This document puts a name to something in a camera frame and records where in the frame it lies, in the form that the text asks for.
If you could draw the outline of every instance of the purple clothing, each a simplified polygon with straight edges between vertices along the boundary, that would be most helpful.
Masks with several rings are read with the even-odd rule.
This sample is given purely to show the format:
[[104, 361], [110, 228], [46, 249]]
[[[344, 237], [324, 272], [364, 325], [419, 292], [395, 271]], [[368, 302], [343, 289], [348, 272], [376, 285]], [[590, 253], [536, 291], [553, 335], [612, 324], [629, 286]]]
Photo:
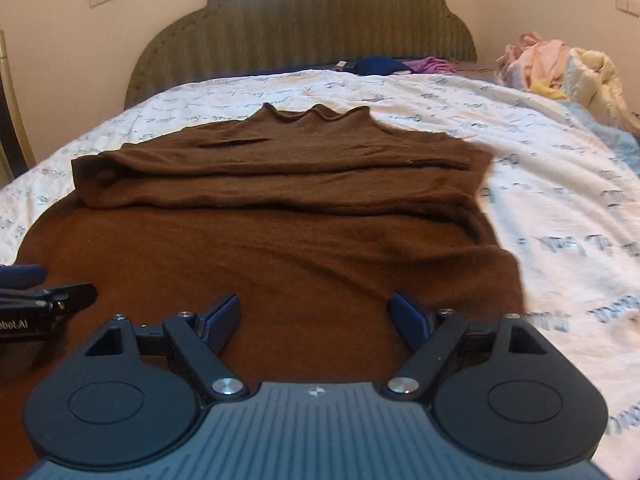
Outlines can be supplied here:
[[404, 64], [412, 70], [415, 70], [418, 74], [444, 74], [454, 73], [456, 71], [456, 68], [449, 61], [433, 56], [416, 61], [404, 61]]

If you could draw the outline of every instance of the light switch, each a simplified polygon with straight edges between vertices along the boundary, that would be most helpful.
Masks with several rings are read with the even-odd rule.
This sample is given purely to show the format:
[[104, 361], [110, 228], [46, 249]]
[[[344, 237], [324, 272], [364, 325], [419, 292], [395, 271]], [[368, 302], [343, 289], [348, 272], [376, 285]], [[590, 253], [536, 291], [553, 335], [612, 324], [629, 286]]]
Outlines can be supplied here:
[[616, 9], [617, 10], [622, 10], [623, 12], [626, 12], [627, 6], [628, 6], [628, 1], [627, 0], [616, 0]]
[[635, 0], [629, 0], [626, 12], [634, 16], [640, 16], [640, 4]]

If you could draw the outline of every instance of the yellow clothing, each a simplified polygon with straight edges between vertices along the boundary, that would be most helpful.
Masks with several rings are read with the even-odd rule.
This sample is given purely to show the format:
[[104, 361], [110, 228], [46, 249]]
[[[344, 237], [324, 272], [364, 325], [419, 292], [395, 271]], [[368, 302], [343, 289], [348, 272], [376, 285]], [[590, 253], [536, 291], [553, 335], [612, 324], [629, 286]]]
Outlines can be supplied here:
[[548, 79], [537, 79], [531, 83], [529, 92], [542, 95], [542, 97], [548, 97], [549, 99], [568, 99], [562, 90], [551, 88], [551, 86], [549, 86]]

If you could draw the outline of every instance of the metal screw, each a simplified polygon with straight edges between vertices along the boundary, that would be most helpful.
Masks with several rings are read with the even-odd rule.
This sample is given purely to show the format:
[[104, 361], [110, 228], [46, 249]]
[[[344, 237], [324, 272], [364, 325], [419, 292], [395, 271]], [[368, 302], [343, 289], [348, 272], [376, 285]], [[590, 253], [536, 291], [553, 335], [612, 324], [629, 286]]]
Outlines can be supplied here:
[[420, 383], [411, 377], [394, 377], [386, 387], [396, 394], [412, 394], [420, 388]]
[[244, 389], [244, 384], [238, 379], [225, 377], [218, 379], [211, 385], [211, 389], [220, 395], [231, 396], [240, 393]]

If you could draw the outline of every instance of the gray ribbed plate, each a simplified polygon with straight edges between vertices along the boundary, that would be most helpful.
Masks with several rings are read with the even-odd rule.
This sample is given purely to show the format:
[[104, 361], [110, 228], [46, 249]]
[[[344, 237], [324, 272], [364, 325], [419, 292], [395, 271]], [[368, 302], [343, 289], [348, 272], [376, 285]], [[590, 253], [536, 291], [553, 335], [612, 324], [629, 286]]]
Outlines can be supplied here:
[[30, 480], [606, 480], [591, 463], [546, 472], [500, 469], [444, 440], [425, 411], [370, 383], [264, 383], [218, 404], [183, 446], [121, 472], [43, 462]]

